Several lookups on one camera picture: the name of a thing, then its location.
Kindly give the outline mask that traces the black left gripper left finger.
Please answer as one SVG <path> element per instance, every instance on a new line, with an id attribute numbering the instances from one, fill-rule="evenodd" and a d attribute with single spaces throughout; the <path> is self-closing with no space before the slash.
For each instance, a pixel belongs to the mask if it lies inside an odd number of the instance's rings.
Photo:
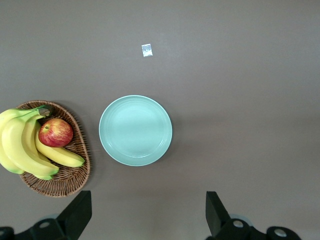
<path id="1" fill-rule="evenodd" d="M 36 222 L 29 229 L 15 233 L 9 226 L 0 228 L 2 240 L 77 240 L 92 217 L 91 191 L 81 191 L 56 217 Z"/>

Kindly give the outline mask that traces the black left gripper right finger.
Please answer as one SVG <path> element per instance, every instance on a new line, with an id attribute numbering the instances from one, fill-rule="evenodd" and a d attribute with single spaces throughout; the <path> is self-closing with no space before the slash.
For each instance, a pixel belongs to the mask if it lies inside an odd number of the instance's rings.
<path id="1" fill-rule="evenodd" d="M 215 191 L 206 192 L 205 218 L 211 235 L 208 240 L 299 240 L 297 233 L 282 226 L 271 226 L 265 233 L 245 220 L 230 217 Z"/>

